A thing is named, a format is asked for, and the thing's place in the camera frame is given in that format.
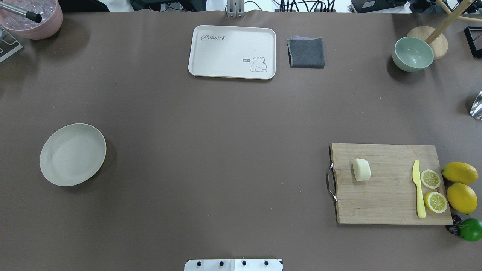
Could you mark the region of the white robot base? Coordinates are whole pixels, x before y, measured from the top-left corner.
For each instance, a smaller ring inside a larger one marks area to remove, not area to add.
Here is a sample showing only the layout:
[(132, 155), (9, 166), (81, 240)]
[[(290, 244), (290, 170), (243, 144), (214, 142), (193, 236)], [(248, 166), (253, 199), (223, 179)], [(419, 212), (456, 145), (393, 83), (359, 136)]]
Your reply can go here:
[(282, 271), (281, 259), (192, 259), (184, 271)]

